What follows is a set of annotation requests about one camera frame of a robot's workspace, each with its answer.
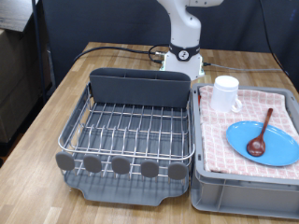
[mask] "mug handle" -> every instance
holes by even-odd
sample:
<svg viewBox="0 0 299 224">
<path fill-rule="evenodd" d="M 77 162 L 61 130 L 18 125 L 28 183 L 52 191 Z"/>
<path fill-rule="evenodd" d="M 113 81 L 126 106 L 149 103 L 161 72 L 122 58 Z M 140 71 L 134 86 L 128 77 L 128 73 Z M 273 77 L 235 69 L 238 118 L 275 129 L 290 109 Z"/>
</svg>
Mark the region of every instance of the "mug handle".
<svg viewBox="0 0 299 224">
<path fill-rule="evenodd" d="M 237 105 L 237 107 L 235 107 L 235 105 L 232 105 L 232 111 L 235 112 L 235 113 L 238 113 L 242 110 L 242 103 L 241 101 L 237 98 L 237 96 L 235 97 L 235 103 Z"/>
</svg>

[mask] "power cord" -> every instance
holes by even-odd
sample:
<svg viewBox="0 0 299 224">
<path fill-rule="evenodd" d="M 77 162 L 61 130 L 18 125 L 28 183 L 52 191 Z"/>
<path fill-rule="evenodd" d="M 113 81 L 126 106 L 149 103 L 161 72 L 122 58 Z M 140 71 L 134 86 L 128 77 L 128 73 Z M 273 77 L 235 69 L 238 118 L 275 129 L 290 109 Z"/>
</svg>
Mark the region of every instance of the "power cord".
<svg viewBox="0 0 299 224">
<path fill-rule="evenodd" d="M 225 68 L 225 69 L 231 69 L 231 70 L 236 70 L 236 71 L 243 71 L 243 72 L 265 72 L 265 71 L 281 71 L 281 69 L 278 68 L 265 68 L 265 69 L 246 69 L 246 68 L 233 68 L 233 67 L 225 67 L 222 65 L 218 65 L 215 63 L 204 63 L 203 66 L 215 66 L 215 67 L 220 67 L 220 68 Z"/>
<path fill-rule="evenodd" d="M 98 48 L 94 48 L 94 49 L 89 49 L 89 50 L 86 50 L 82 53 L 80 53 L 73 61 L 73 64 L 76 62 L 76 60 L 78 58 L 80 58 L 82 55 L 84 54 L 87 54 L 89 52 L 92 52 L 92 51 L 95 51 L 95 50 L 98 50 L 98 49 L 119 49 L 119 50 L 124 50 L 124 51 L 129 51 L 129 52 L 133 52 L 133 53 L 142 53 L 142 54 L 148 54 L 148 55 L 151 55 L 151 54 L 155 54 L 154 52 L 150 52 L 149 51 L 142 51 L 142 50 L 136 50 L 136 49 L 126 49 L 126 48 L 121 48 L 121 47 L 98 47 Z"/>
<path fill-rule="evenodd" d="M 152 46 L 150 49 L 149 49 L 149 58 L 153 61 L 153 62 L 155 62 L 155 63 L 162 63 L 162 60 L 154 60 L 154 59 L 152 59 L 151 58 L 151 54 L 152 54 L 152 50 L 153 49 L 155 49 L 155 48 L 157 48 L 157 47 L 169 47 L 169 44 L 160 44 L 160 45 L 155 45 L 155 46 Z M 165 52 L 162 52 L 162 51 L 156 51 L 155 53 L 154 53 L 155 55 L 165 55 Z"/>
<path fill-rule="evenodd" d="M 269 35 L 268 35 L 268 30 L 267 30 L 267 25 L 266 25 L 266 22 L 265 22 L 265 15 L 264 15 L 264 12 L 263 12 L 263 3 L 262 3 L 262 0 L 259 0 L 260 1 L 260 5 L 261 5 L 261 10 L 262 10 L 262 14 L 263 14 L 263 27 L 264 27 L 264 33 L 265 33 L 265 38 L 267 40 L 267 44 L 268 44 L 268 48 L 270 49 L 270 52 L 274 58 L 274 60 L 277 62 L 277 64 L 279 65 L 279 67 L 281 68 L 281 70 L 287 75 L 289 76 L 289 73 L 284 69 L 284 67 L 282 66 L 282 64 L 280 63 L 278 57 L 274 54 L 272 48 L 271 48 L 271 45 L 270 45 L 270 41 L 269 41 Z"/>
</svg>

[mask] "pink dish towel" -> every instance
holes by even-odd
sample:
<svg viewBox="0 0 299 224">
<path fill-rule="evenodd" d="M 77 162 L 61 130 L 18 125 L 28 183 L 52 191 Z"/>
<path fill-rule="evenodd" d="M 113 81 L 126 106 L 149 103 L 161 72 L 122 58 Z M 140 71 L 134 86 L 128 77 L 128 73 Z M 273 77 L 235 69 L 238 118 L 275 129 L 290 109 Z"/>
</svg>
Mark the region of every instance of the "pink dish towel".
<svg viewBox="0 0 299 224">
<path fill-rule="evenodd" d="M 213 87 L 211 86 L 200 88 L 200 122 L 205 170 L 236 175 L 299 179 L 299 161 L 284 167 L 261 165 L 238 154 L 226 140 L 226 130 L 231 124 L 242 120 L 264 122 L 268 108 L 273 108 L 269 124 L 288 133 L 295 141 L 299 142 L 298 132 L 286 110 L 284 95 L 239 90 L 238 98 L 243 104 L 241 112 L 221 113 L 209 105 L 212 92 Z"/>
</svg>

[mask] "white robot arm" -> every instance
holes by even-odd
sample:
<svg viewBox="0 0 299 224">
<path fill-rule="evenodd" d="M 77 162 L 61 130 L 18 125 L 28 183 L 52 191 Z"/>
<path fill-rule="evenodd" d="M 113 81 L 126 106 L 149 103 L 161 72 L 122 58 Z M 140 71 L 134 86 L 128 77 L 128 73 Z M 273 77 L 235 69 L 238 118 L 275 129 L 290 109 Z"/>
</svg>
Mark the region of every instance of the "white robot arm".
<svg viewBox="0 0 299 224">
<path fill-rule="evenodd" d="M 169 51 L 164 58 L 164 71 L 187 74 L 191 80 L 205 74 L 199 54 L 201 23 L 186 7 L 214 7 L 223 0 L 157 0 L 167 11 L 171 22 Z"/>
</svg>

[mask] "dark background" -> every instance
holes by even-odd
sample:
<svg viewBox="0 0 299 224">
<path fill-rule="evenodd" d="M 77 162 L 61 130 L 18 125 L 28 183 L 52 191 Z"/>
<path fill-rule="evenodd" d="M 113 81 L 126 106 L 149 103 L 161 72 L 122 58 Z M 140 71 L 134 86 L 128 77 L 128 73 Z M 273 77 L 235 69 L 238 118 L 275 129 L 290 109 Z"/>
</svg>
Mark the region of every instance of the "dark background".
<svg viewBox="0 0 299 224">
<path fill-rule="evenodd" d="M 43 0 L 58 85 L 88 42 L 169 43 L 170 20 L 156 0 Z M 299 1 L 263 0 L 273 51 L 299 87 Z M 258 0 L 189 7 L 202 23 L 202 49 L 269 52 Z"/>
</svg>

